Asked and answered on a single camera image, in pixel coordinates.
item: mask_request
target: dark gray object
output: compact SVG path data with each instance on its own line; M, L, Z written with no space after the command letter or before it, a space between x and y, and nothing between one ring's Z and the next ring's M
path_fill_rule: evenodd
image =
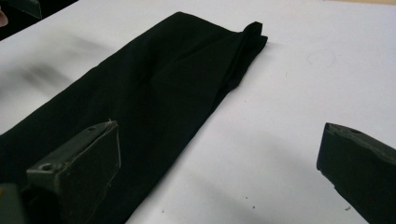
M29 183L56 195L63 223L86 223L120 169L118 125L97 124L27 170Z
M365 133L327 123L318 169L369 223L396 223L396 150Z
M15 7L16 9L31 16L34 16L38 19L43 18L38 0L7 0L6 2L8 2L10 6Z
M20 192L15 184L0 185L0 223L27 223Z

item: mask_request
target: screw hole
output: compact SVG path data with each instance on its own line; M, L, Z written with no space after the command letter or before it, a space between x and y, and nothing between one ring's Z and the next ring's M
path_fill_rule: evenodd
M46 163L46 164L42 164L40 167L38 167L38 169L43 170L43 171L50 171L52 170L53 166L51 163Z

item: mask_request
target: tabletop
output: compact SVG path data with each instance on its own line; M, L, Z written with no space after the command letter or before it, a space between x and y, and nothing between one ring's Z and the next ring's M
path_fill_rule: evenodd
M258 21L266 47L127 223L367 223L316 162L326 122L396 147L394 4L80 0L0 41L0 133L177 11Z

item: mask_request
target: black garment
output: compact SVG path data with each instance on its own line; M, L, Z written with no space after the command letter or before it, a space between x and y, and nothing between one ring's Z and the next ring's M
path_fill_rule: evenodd
M146 198L264 47L262 25L235 33L178 12L0 136L0 182L83 129L116 120L122 166L90 223L122 223Z

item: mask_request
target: white surface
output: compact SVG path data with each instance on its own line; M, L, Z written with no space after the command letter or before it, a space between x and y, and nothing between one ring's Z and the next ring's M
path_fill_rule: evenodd
M316 160L325 122L396 147L392 6L80 0L0 42L0 133L177 11L269 41L128 223L366 223Z

